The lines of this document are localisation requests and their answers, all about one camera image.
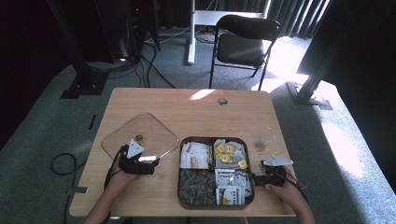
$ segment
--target chair seat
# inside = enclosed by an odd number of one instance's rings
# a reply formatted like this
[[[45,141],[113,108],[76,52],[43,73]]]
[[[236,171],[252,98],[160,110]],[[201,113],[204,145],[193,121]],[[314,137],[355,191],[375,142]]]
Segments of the chair seat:
[[[262,66],[265,55],[260,39],[245,39],[238,35],[219,37],[217,58],[222,63]]]

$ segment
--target gray carpet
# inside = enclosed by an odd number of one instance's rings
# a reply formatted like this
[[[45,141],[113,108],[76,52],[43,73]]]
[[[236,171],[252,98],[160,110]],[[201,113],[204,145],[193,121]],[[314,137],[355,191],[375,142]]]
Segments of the gray carpet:
[[[212,45],[197,42],[194,65],[186,65],[187,46],[186,38],[162,42],[163,50],[157,54],[154,65],[177,88],[206,89]],[[289,95],[285,82],[304,78],[295,76],[293,70],[301,60],[301,49],[306,48],[306,42],[281,38],[276,48],[263,91],[273,97],[282,133],[295,162],[294,169],[299,180],[308,186],[305,193],[317,223],[396,223],[396,196],[336,88],[328,83],[321,83],[318,88],[330,101],[332,110],[322,110],[316,105],[295,105]],[[290,58],[292,49],[296,50],[296,61]],[[151,60],[154,51],[145,46],[143,55]],[[102,69],[120,64],[90,63]],[[60,99],[76,75],[72,66],[51,81],[0,151],[0,223],[63,223],[73,176],[53,173],[51,161],[67,152],[75,155],[77,164],[84,162],[111,91],[116,87],[147,87],[142,74],[147,73],[148,68],[148,64],[142,62],[135,70],[113,72],[102,95],[80,95],[78,99]],[[249,71],[219,68],[213,88],[257,90],[260,76],[250,78],[249,74]],[[152,69],[149,86],[171,88]],[[73,162],[61,157],[55,161],[54,168],[64,173],[73,169]],[[77,182],[81,173],[82,168],[77,171]],[[82,221],[83,217],[67,216],[67,223]],[[122,221],[123,218],[110,223]],[[194,217],[191,221],[243,223],[240,218]],[[294,217],[250,217],[248,221],[250,224],[296,223]],[[186,220],[141,217],[134,223],[186,223]]]

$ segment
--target black organizer box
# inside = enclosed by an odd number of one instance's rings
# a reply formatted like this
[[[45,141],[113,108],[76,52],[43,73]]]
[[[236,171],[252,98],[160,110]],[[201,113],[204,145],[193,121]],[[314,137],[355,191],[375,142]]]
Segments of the black organizer box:
[[[214,144],[219,139],[224,139],[226,141],[226,143],[228,143],[228,142],[236,142],[236,143],[241,144],[244,147],[245,155],[246,155],[246,161],[247,161],[248,167],[247,167],[247,169],[244,169],[244,170],[242,170],[242,169],[235,169],[235,170],[236,171],[241,170],[241,171],[244,171],[245,173],[248,174],[248,181],[250,182],[250,186],[251,186],[251,195],[248,196],[248,197],[245,197],[245,204],[236,204],[236,205],[190,204],[190,203],[182,202],[180,200],[179,190],[180,190],[180,175],[181,175],[181,171],[183,169],[185,169],[185,168],[180,168],[181,151],[182,151],[183,145],[185,143],[188,143],[188,142],[196,142],[196,143],[207,144],[207,145],[212,146],[212,148],[213,148],[212,154],[214,154],[214,152],[215,152]],[[206,209],[210,209],[210,210],[213,210],[213,209],[219,209],[219,210],[242,210],[242,209],[247,208],[253,202],[255,192],[254,192],[254,183],[253,183],[252,173],[251,173],[251,170],[250,170],[250,162],[249,162],[249,159],[248,159],[248,147],[247,147],[246,143],[242,139],[236,138],[236,137],[194,137],[194,136],[187,137],[181,142],[179,153],[180,153],[180,157],[179,157],[179,164],[178,164],[179,169],[178,169],[178,179],[177,179],[177,197],[178,197],[178,201],[179,201],[180,205],[183,208],[186,208],[186,209],[189,209],[189,210],[206,210]],[[209,166],[209,169],[188,169],[188,170],[194,171],[196,173],[199,173],[199,172],[202,172],[202,171],[206,171],[206,172],[209,172],[211,174],[215,173],[215,167],[210,167],[210,166]],[[216,185],[214,186],[212,192],[214,194],[214,197],[216,198]]]

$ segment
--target chair backrest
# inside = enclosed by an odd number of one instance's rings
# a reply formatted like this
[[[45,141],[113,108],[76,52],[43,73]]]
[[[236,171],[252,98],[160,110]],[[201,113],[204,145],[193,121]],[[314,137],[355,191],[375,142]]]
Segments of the chair backrest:
[[[276,41],[280,34],[280,24],[277,21],[263,18],[249,18],[238,15],[226,15],[216,24],[216,35],[219,30],[227,30],[247,39],[263,39]]]

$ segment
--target black chair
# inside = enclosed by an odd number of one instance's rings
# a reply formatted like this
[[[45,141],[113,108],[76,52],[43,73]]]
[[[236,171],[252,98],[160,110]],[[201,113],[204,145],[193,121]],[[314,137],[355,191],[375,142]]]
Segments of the black chair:
[[[259,86],[260,91],[270,59],[271,48],[279,37],[279,32],[280,24],[277,21],[237,15],[223,16],[215,27],[209,89],[212,89],[215,65],[254,70],[251,77],[254,77],[257,71],[264,66]]]

